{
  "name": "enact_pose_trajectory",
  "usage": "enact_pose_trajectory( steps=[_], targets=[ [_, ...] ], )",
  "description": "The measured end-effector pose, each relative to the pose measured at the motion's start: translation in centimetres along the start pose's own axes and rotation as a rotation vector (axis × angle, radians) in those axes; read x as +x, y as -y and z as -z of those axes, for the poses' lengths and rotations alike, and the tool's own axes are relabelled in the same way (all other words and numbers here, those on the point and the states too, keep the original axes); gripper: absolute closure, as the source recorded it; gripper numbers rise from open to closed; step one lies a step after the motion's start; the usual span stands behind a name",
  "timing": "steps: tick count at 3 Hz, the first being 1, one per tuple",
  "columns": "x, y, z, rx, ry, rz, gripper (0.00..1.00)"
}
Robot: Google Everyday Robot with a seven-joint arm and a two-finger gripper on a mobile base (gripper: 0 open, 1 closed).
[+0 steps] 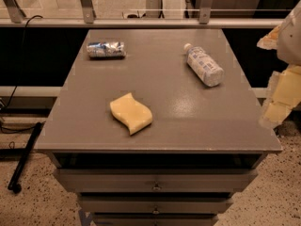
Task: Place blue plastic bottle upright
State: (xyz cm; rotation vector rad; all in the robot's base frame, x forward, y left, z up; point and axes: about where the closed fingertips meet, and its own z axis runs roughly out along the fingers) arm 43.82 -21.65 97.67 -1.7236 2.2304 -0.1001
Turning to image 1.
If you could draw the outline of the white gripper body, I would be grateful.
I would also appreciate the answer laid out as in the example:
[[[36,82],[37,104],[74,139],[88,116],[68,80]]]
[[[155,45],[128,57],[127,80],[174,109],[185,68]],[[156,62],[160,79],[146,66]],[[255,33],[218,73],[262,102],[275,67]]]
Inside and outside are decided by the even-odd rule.
[[[301,1],[280,26],[277,57],[288,64],[301,65]]]

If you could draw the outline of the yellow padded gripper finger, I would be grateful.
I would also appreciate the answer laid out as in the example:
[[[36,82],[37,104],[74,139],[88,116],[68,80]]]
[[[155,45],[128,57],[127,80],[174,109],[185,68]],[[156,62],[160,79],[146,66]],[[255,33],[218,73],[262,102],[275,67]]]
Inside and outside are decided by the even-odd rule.
[[[262,105],[259,123],[274,129],[301,103],[301,66],[290,64],[282,73],[273,72]]]
[[[260,40],[257,42],[257,46],[265,50],[276,50],[279,29],[280,26],[278,25],[274,29],[272,29],[268,34],[266,34],[264,37],[260,38]]]

